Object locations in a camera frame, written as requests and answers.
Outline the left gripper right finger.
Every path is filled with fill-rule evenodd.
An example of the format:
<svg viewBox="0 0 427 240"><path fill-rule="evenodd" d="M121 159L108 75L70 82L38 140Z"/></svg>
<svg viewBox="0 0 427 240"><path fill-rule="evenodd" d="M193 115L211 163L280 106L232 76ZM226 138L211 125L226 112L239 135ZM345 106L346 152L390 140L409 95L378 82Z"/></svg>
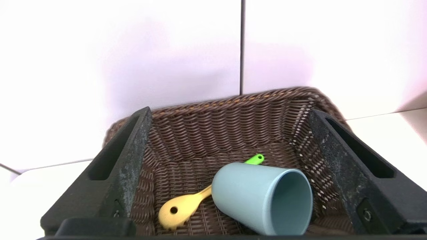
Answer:
<svg viewBox="0 0 427 240"><path fill-rule="evenodd" d="M309 112L314 139L357 234L426 234L426 191L331 115Z"/></svg>

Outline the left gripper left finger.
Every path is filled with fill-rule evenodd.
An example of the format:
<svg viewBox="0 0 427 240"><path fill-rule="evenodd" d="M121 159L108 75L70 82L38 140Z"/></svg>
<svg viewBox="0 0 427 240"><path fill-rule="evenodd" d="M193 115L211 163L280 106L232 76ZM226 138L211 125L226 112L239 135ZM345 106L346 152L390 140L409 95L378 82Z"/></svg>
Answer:
<svg viewBox="0 0 427 240"><path fill-rule="evenodd" d="M151 128L149 107L134 112L41 217L46 235L71 218L129 217Z"/></svg>

